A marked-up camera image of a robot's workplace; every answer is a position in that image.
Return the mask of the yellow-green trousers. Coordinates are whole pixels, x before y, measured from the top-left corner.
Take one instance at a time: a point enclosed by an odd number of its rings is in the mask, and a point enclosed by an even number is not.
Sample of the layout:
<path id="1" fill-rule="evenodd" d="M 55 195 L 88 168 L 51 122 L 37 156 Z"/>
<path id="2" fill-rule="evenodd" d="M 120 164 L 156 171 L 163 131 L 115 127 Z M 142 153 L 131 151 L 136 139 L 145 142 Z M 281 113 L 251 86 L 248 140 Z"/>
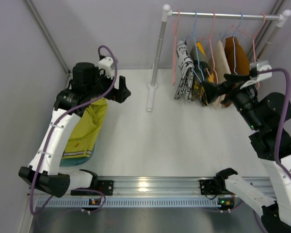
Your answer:
<path id="1" fill-rule="evenodd" d="M 107 109 L 108 103 L 105 98 L 91 103 L 85 109 L 65 147 L 61 160 L 63 166 L 70 166 L 72 162 L 84 163 L 91 157 Z"/>

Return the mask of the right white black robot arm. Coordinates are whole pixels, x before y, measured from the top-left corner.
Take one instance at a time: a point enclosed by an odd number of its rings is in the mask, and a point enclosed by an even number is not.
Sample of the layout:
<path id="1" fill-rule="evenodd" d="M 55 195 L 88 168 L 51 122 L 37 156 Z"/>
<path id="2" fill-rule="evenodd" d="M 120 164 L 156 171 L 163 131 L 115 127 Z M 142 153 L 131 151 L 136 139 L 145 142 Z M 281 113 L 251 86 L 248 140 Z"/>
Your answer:
<path id="1" fill-rule="evenodd" d="M 264 99 L 249 93 L 251 75 L 225 75 L 221 84 L 201 83 L 209 102 L 224 96 L 223 103 L 232 103 L 253 130 L 250 143 L 265 167 L 275 197 L 263 194 L 232 168 L 213 177 L 217 194 L 232 193 L 259 216 L 269 233 L 291 233 L 291 137 L 284 123 L 291 118 L 289 92 L 273 92 Z"/>

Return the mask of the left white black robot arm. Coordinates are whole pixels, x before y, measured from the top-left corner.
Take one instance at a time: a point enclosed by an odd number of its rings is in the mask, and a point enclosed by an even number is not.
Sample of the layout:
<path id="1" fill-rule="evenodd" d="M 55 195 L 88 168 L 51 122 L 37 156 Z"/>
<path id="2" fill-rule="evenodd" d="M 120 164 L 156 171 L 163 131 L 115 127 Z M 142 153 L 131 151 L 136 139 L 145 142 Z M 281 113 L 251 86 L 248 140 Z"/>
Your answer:
<path id="1" fill-rule="evenodd" d="M 60 162 L 70 135 L 86 108 L 102 98 L 123 103 L 131 92 L 126 79 L 113 63 L 77 63 L 68 88 L 56 97 L 52 117 L 44 139 L 31 162 L 19 169 L 19 177 L 31 186 L 60 198 L 78 188 L 95 186 L 97 175 L 88 170 L 60 173 Z"/>

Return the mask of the beige trousers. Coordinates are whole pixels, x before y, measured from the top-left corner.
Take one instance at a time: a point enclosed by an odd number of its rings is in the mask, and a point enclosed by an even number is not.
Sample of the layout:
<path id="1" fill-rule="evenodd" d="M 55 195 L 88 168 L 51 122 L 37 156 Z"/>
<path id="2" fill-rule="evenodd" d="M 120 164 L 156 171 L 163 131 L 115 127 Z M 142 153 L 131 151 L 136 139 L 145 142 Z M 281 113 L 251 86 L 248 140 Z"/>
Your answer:
<path id="1" fill-rule="evenodd" d="M 214 75 L 214 83 L 221 84 L 226 79 L 225 74 L 231 74 L 230 68 L 227 62 L 225 50 L 223 43 L 218 41 L 212 50 L 211 60 L 210 60 L 211 71 Z"/>

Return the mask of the brown trousers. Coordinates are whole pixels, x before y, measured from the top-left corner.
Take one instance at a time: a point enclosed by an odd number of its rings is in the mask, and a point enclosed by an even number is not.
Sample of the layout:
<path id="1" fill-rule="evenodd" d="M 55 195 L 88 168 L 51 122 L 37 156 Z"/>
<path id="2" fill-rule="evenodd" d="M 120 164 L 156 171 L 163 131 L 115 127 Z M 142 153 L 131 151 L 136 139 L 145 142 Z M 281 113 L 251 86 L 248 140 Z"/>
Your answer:
<path id="1" fill-rule="evenodd" d="M 250 62 L 236 37 L 226 38 L 224 50 L 231 74 L 249 75 Z"/>

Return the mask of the camouflage yellow trousers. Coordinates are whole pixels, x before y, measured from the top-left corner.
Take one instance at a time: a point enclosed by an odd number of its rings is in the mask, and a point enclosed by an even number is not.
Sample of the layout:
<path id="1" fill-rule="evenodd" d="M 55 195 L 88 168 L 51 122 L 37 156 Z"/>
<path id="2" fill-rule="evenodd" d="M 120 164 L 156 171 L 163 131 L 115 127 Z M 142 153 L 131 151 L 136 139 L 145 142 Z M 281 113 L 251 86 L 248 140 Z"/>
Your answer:
<path id="1" fill-rule="evenodd" d="M 203 48 L 200 41 L 197 41 L 197 47 L 198 47 L 198 54 L 199 54 L 199 59 L 200 59 L 200 67 L 201 67 L 201 69 L 204 73 L 204 76 L 205 76 L 204 81 L 214 83 L 214 75 L 213 75 L 213 73 L 211 73 L 211 69 L 210 69 L 210 66 L 208 64 L 206 53 L 205 53 L 204 48 Z M 204 90 L 202 89 L 201 82 L 199 81 L 199 79 L 196 76 L 196 74 L 197 74 L 199 76 L 199 78 L 201 78 L 200 72 L 197 68 L 197 58 L 196 58 L 195 48 L 193 48 L 191 50 L 190 56 L 191 56 L 192 61 L 194 63 L 194 71 L 195 71 L 192 89 L 191 89 L 191 94 L 192 94 L 191 101 L 199 100 L 202 103 L 202 105 L 204 105 L 202 102 L 202 93 L 204 92 Z"/>

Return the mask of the black white print trousers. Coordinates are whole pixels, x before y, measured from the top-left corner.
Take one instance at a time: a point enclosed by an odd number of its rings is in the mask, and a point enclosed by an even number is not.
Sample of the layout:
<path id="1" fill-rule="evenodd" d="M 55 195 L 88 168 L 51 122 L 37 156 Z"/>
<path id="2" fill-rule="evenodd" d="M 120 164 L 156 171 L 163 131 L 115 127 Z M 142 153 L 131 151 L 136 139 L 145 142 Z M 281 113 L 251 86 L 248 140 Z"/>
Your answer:
<path id="1" fill-rule="evenodd" d="M 191 55 L 188 53 L 187 41 L 179 40 L 176 48 L 177 66 L 176 66 L 176 88 L 174 99 L 183 97 L 191 100 L 192 86 L 194 81 L 194 63 Z"/>

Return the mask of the white metal clothes rack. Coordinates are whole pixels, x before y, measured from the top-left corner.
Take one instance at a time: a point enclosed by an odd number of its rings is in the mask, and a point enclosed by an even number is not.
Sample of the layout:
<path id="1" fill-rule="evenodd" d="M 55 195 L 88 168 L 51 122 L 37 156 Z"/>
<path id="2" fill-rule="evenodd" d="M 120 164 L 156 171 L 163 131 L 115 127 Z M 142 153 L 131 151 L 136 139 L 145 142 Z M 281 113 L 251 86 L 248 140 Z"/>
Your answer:
<path id="1" fill-rule="evenodd" d="M 164 39 L 164 35 L 165 35 L 165 29 L 166 29 L 166 25 L 167 25 L 167 21 L 168 21 L 168 17 L 171 16 L 176 16 L 178 15 L 177 12 L 173 12 L 171 10 L 170 5 L 165 4 L 162 8 L 163 12 L 162 12 L 162 23 L 161 23 L 161 29 L 160 29 L 160 34 L 159 34 L 159 40 L 158 40 L 158 45 L 157 45 L 157 49 L 156 49 L 156 55 L 155 55 L 155 60 L 154 60 L 154 64 L 152 67 L 152 75 L 151 75 L 151 80 L 148 84 L 148 96 L 147 96 L 147 103 L 146 103 L 146 111 L 147 112 L 152 112 L 153 110 L 153 104 L 154 104 L 154 97 L 155 97 L 155 90 L 157 89 L 157 73 L 158 73 L 158 69 L 159 69 L 159 63 L 160 63 L 160 57 L 161 57 L 161 52 L 162 52 L 162 46 L 163 46 L 163 39 Z M 180 12 L 180 17 L 194 17 L 194 13 L 190 13 L 190 12 Z M 236 37 L 236 34 L 242 23 L 243 20 L 263 20 L 263 26 L 261 27 L 261 29 L 259 29 L 257 31 L 257 33 L 253 36 L 250 37 L 248 34 L 246 34 L 245 32 L 241 31 L 243 34 L 247 35 L 248 37 L 252 38 L 252 53 L 253 53 L 253 57 L 254 60 L 257 61 L 259 57 L 261 57 L 261 55 L 263 54 L 263 52 L 266 50 L 267 46 L 269 44 L 272 43 L 272 41 L 274 40 L 274 37 L 276 36 L 276 34 L 278 33 L 278 31 L 280 30 L 280 28 L 282 28 L 284 26 L 284 24 L 286 23 L 286 21 L 288 20 L 288 18 L 291 16 L 291 10 L 284 10 L 281 14 L 279 15 L 264 15 L 264 13 L 262 15 L 244 15 L 243 13 L 239 13 L 239 14 L 219 14 L 219 13 L 215 13 L 216 18 L 223 18 L 223 19 L 239 19 L 239 24 L 236 27 L 236 29 L 234 30 L 234 32 L 231 34 L 231 37 Z M 201 18 L 213 18 L 213 13 L 197 13 L 197 18 L 201 17 Z M 261 31 L 263 30 L 266 21 L 277 21 L 278 23 L 276 24 L 275 29 L 273 30 L 273 32 L 271 33 L 271 35 L 269 36 L 268 40 L 265 42 L 263 48 L 261 49 L 260 53 L 258 54 L 258 56 L 256 56 L 256 48 L 259 45 L 260 42 L 258 42 L 257 44 L 255 44 L 255 38 L 261 34 Z"/>

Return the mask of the teal plastic bin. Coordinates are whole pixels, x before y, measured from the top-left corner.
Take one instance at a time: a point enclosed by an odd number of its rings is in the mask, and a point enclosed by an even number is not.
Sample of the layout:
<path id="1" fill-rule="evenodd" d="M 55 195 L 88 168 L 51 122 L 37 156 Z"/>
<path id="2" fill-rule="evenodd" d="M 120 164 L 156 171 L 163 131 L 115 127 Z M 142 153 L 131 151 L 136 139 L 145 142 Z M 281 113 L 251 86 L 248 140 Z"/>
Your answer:
<path id="1" fill-rule="evenodd" d="M 64 152 L 60 161 L 60 167 L 78 166 L 87 162 L 93 155 L 95 146 L 91 150 Z"/>

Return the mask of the aluminium mounting rail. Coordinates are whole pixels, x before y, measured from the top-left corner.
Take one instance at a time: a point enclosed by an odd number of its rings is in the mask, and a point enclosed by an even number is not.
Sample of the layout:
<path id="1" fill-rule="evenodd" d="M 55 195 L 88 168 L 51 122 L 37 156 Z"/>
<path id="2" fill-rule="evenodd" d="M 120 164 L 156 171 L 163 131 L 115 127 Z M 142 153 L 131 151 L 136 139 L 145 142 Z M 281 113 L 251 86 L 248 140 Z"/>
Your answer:
<path id="1" fill-rule="evenodd" d="M 113 181 L 113 197 L 193 197 L 200 196 L 200 181 L 208 177 L 120 177 L 105 176 Z"/>

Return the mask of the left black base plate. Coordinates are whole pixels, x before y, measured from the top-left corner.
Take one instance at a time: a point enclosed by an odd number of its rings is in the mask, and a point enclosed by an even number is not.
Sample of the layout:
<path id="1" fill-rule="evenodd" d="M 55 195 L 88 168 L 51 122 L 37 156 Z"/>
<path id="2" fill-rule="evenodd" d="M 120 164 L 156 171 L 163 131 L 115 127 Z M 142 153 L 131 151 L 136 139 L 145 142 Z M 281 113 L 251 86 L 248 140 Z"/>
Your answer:
<path id="1" fill-rule="evenodd" d="M 112 196 L 113 184 L 114 184 L 113 180 L 96 180 L 88 188 L 78 188 L 78 189 L 72 190 L 70 194 L 72 196 L 98 195 L 98 193 L 93 192 L 95 190 L 95 191 L 103 193 L 105 196 Z"/>

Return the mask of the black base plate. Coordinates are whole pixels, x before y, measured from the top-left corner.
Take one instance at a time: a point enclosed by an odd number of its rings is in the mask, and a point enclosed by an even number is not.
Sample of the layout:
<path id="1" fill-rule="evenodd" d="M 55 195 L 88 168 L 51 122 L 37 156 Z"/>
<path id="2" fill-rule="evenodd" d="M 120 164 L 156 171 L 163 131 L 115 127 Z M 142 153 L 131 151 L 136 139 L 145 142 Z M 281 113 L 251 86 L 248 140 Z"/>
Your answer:
<path id="1" fill-rule="evenodd" d="M 222 194 L 220 184 L 214 179 L 201 179 L 199 180 L 201 195 L 207 197 L 214 197 Z"/>
<path id="2" fill-rule="evenodd" d="M 113 184 L 114 184 L 113 180 L 96 180 L 88 188 L 78 188 L 78 189 L 72 190 L 70 194 L 72 196 L 98 195 L 98 193 L 93 192 L 95 190 L 95 191 L 103 193 L 105 196 L 112 196 Z"/>

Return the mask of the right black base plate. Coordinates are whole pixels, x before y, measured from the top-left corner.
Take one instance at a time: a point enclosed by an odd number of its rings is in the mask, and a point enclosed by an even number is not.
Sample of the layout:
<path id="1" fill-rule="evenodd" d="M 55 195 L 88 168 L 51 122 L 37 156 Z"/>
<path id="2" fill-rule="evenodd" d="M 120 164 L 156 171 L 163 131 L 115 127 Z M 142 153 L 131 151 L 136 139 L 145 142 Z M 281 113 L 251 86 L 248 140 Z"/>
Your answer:
<path id="1" fill-rule="evenodd" d="M 220 184 L 214 179 L 201 179 L 199 180 L 201 195 L 207 197 L 214 197 L 222 194 Z"/>

